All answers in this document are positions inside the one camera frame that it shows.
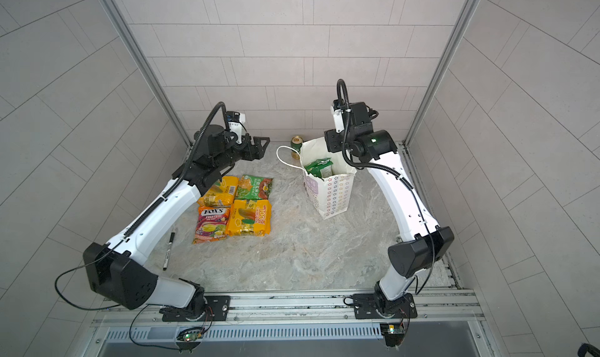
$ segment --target green and gold can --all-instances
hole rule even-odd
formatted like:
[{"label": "green and gold can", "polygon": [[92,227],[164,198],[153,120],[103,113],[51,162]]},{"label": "green and gold can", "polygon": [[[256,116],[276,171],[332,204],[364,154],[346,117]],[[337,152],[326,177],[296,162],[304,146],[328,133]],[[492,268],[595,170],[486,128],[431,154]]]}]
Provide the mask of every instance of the green and gold can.
[{"label": "green and gold can", "polygon": [[[298,152],[300,152],[300,148],[302,147],[302,143],[304,140],[300,136],[296,136],[292,138],[290,142],[290,147]],[[296,151],[292,151],[292,158],[300,160],[300,155],[296,153]]]}]

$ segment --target robotic arm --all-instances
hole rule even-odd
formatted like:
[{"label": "robotic arm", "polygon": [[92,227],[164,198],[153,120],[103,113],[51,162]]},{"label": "robotic arm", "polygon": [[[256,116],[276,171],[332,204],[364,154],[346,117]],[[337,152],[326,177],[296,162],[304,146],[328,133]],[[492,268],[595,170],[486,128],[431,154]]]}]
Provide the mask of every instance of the robotic arm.
[{"label": "robotic arm", "polygon": [[[220,109],[224,128],[211,125]],[[391,265],[375,285],[370,300],[380,315],[394,316],[407,304],[408,288],[416,274],[431,268],[443,256],[454,234],[449,227],[438,226],[416,195],[389,133],[373,131],[371,121],[378,113],[364,102],[349,103],[343,80],[338,81],[338,99],[334,100],[331,112],[335,129],[325,132],[328,150],[342,151],[351,166],[368,168],[398,223],[402,242],[388,248]],[[261,159],[265,155],[269,139],[252,138],[247,133],[242,136],[244,122],[243,114],[227,112],[219,102],[194,135],[190,155],[161,195],[106,244],[92,243],[85,250],[87,277],[94,292],[128,309],[144,304],[167,305],[169,312],[188,320],[198,319],[204,313],[206,301],[201,286],[183,279],[159,277],[143,264],[175,220],[228,173],[236,161]],[[358,304],[361,300],[354,298],[354,301]]]}]

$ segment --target black mounting plate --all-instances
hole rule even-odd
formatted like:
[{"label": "black mounting plate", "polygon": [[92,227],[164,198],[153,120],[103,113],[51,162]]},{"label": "black mounting plate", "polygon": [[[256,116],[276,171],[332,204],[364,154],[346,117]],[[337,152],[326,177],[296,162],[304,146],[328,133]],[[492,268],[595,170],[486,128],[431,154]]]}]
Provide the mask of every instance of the black mounting plate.
[{"label": "black mounting plate", "polygon": [[[354,316],[356,317],[356,319],[400,319],[402,317],[406,318],[406,316],[404,316],[401,311],[398,311],[391,317],[380,316],[377,309],[373,306],[375,305],[375,295],[373,293],[356,293],[352,295],[352,299],[357,303],[361,304],[360,307],[354,308]],[[398,300],[401,301],[400,308],[404,311],[405,314],[408,314],[409,318],[417,317],[416,307],[410,306],[410,304],[415,303],[412,294],[406,293],[404,297]]]},{"label": "black mounting plate", "polygon": [[[206,304],[211,307],[212,313],[214,317],[212,320],[214,322],[222,322],[227,319],[227,313],[229,312],[229,301],[231,301],[231,297],[229,296],[204,296],[206,298]],[[206,318],[206,313],[202,314],[198,319],[194,322],[204,322]],[[162,314],[163,322],[189,322],[185,317],[175,314],[175,313],[163,313]]]}]

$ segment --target tiled wall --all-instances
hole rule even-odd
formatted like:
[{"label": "tiled wall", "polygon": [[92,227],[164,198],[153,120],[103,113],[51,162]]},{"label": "tiled wall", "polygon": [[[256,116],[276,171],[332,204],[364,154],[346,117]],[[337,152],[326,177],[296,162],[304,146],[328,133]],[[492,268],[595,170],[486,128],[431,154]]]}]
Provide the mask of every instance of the tiled wall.
[{"label": "tiled wall", "polygon": [[[61,356],[86,312],[54,279],[139,214],[185,145],[98,0],[0,4],[0,354]],[[97,298],[85,270],[59,286]]]},{"label": "tiled wall", "polygon": [[600,346],[599,6],[482,0],[410,146],[505,355]]},{"label": "tiled wall", "polygon": [[464,0],[115,0],[192,134],[224,101],[253,134],[323,136],[351,101],[404,139]]}]

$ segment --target yellow candy package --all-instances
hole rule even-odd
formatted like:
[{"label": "yellow candy package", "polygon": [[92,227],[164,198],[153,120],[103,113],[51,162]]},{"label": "yellow candy package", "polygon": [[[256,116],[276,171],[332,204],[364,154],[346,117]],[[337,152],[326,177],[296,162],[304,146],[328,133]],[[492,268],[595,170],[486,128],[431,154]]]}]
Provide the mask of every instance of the yellow candy package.
[{"label": "yellow candy package", "polygon": [[237,177],[223,176],[222,181],[215,182],[206,194],[198,200],[198,204],[206,207],[229,207],[233,203],[237,188]]},{"label": "yellow candy package", "polygon": [[225,233],[229,236],[264,236],[271,233],[271,203],[266,199],[236,199]]},{"label": "yellow candy package", "polygon": [[219,241],[227,238],[225,226],[229,218],[230,209],[227,207],[198,208],[198,224],[193,244],[201,242]]}]

